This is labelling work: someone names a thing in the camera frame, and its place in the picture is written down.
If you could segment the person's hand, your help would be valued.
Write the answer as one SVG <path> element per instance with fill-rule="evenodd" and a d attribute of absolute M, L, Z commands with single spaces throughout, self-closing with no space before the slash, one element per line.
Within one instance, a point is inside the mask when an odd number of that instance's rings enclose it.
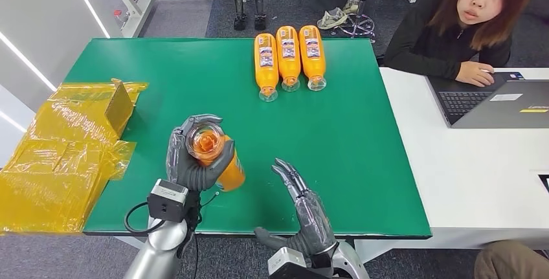
<path fill-rule="evenodd" d="M 487 87 L 495 82 L 492 76 L 493 73 L 494 68 L 491 65 L 475 61 L 465 61 L 460 64 L 455 80 L 477 87 Z"/>

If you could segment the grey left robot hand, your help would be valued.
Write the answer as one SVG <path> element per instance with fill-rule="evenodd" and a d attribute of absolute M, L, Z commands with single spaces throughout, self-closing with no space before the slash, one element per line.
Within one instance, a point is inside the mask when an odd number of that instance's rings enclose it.
<path fill-rule="evenodd" d="M 200 114 L 188 117 L 181 126 L 170 134 L 166 153 L 166 174 L 168 180 L 187 187 L 191 191 L 205 191 L 214 186 L 218 178 L 229 166 L 234 157 L 234 141 L 228 140 L 214 162 L 203 166 L 188 153 L 185 139 L 189 132 L 206 122 L 219 124 L 222 118 L 213 114 Z"/>

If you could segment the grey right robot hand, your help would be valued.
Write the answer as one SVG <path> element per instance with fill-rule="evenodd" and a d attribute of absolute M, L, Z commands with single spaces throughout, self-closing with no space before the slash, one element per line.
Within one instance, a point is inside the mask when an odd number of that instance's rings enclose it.
<path fill-rule="evenodd" d="M 271 249 L 287 247 L 301 252 L 306 257 L 331 249 L 336 239 L 320 197 L 308 187 L 298 170 L 289 162 L 276 158 L 271 169 L 280 176 L 289 192 L 300 229 L 295 235 L 285 238 L 276 236 L 262 227 L 256 227 L 256 239 Z"/>

